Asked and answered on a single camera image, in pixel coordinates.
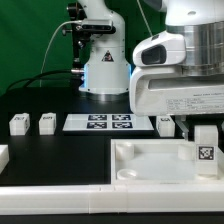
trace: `small white cube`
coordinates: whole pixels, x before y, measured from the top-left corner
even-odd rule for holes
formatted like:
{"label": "small white cube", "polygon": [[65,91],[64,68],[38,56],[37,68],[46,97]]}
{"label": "small white cube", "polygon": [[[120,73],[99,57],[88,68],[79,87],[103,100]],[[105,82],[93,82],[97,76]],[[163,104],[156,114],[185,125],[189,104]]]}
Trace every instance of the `small white cube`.
{"label": "small white cube", "polygon": [[16,114],[9,122],[10,135],[25,135],[30,127],[30,115]]}
{"label": "small white cube", "polygon": [[170,116],[157,116],[156,128],[160,137],[174,137],[175,123]]}
{"label": "small white cube", "polygon": [[196,174],[218,175],[217,147],[212,145],[197,145]]}
{"label": "small white cube", "polygon": [[43,114],[39,121],[40,135],[54,135],[56,129],[56,114]]}
{"label": "small white cube", "polygon": [[219,133],[215,125],[195,126],[194,140],[197,145],[218,146]]}
{"label": "small white cube", "polygon": [[9,150],[7,145],[0,145],[0,174],[9,162]]}

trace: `cable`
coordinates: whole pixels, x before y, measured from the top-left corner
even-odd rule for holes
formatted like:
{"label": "cable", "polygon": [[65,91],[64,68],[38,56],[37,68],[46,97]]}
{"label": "cable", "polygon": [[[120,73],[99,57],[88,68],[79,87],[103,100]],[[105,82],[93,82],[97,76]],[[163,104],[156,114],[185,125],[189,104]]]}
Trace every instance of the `cable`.
{"label": "cable", "polygon": [[47,55],[48,55],[48,52],[49,52],[49,50],[50,50],[50,47],[51,47],[51,45],[52,45],[52,43],[53,43],[53,41],[54,41],[54,38],[56,37],[58,31],[61,29],[61,27],[65,26],[65,25],[67,25],[67,24],[73,24],[73,23],[74,23],[74,24],[81,24],[81,22],[82,22],[81,20],[64,22],[64,23],[62,23],[62,24],[61,24],[61,25],[54,31],[54,33],[53,33],[53,35],[52,35],[52,37],[51,37],[51,40],[50,40],[50,42],[49,42],[49,44],[48,44],[47,50],[46,50],[46,52],[45,52],[45,55],[44,55],[44,60],[43,60],[42,68],[41,68],[41,71],[40,71],[41,74],[42,74],[43,71],[44,71],[44,67],[45,67],[45,63],[46,63],[46,59],[47,59]]}
{"label": "cable", "polygon": [[14,85],[21,83],[21,82],[25,82],[25,81],[31,81],[34,82],[36,80],[50,80],[50,81],[57,81],[57,80],[70,80],[71,78],[26,78],[26,79],[20,79],[18,81],[13,82],[12,84],[10,84],[7,89],[6,92],[8,92]]}
{"label": "cable", "polygon": [[146,19],[146,17],[145,17],[145,13],[144,13],[144,11],[143,11],[143,9],[142,9],[141,3],[140,3],[139,0],[137,0],[137,3],[138,3],[138,6],[139,6],[139,9],[140,9],[140,12],[141,12],[141,14],[142,14],[142,17],[143,17],[143,19],[144,19],[144,21],[145,21],[145,25],[146,25],[146,27],[147,27],[147,29],[148,29],[148,31],[149,31],[149,35],[152,36],[152,31],[151,31],[151,29],[150,29],[150,27],[149,27],[149,24],[148,24],[148,21],[147,21],[147,19]]}
{"label": "cable", "polygon": [[41,79],[42,77],[48,76],[48,75],[54,75],[54,74],[62,74],[62,73],[70,73],[71,74],[71,70],[69,69],[64,69],[64,70],[54,70],[54,71],[49,71],[49,72],[44,72],[41,73],[39,75],[34,76],[33,78],[31,78],[30,80],[27,80],[28,82],[23,86],[23,87],[27,87],[28,85],[30,85],[33,80],[32,79]]}

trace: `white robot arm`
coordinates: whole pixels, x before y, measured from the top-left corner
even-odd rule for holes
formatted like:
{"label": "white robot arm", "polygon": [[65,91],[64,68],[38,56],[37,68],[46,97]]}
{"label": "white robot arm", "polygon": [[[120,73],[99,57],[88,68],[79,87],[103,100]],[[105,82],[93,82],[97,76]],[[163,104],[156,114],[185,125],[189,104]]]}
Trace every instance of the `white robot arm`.
{"label": "white robot arm", "polygon": [[132,111],[149,116],[223,113],[224,1],[144,1],[167,12],[167,30],[134,50]]}
{"label": "white robot arm", "polygon": [[84,84],[79,90],[92,99],[113,100],[127,95],[130,65],[125,59],[125,22],[116,12],[109,10],[104,0],[78,0],[87,20],[85,24],[102,21],[112,24],[113,34],[91,36],[90,59],[85,65]]}

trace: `black tabletop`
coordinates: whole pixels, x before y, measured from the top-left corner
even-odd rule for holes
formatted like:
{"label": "black tabletop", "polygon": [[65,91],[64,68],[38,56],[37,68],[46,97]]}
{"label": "black tabletop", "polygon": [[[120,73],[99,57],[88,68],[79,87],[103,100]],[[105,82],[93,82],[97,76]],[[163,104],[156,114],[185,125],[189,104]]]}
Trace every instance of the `black tabletop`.
{"label": "black tabletop", "polygon": [[[157,132],[73,133],[62,131],[67,114],[131,113],[129,101],[97,102],[73,94],[70,88],[25,88],[0,97],[0,144],[9,145],[10,162],[0,175],[0,186],[89,185],[110,183],[110,140],[158,138]],[[43,113],[57,114],[54,136],[40,136]],[[8,122],[29,113],[25,136],[10,136]],[[8,223],[224,223],[223,213],[148,213],[96,215],[0,216]]]}

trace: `green backdrop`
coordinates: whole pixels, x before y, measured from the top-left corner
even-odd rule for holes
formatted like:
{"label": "green backdrop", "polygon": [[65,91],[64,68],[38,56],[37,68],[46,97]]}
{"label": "green backdrop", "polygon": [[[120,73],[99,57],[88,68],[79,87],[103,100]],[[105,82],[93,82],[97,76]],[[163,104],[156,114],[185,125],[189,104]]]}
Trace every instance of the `green backdrop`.
{"label": "green backdrop", "polygon": [[[66,7],[71,0],[6,0],[0,1],[0,94],[19,79],[40,73],[44,54],[55,29],[69,20]],[[136,0],[105,0],[106,5],[126,21],[126,58],[132,63],[137,43],[149,36]],[[164,29],[164,14],[142,7],[153,34]],[[88,59],[86,48],[83,61]],[[45,71],[70,69],[71,36],[59,33],[49,52]]]}

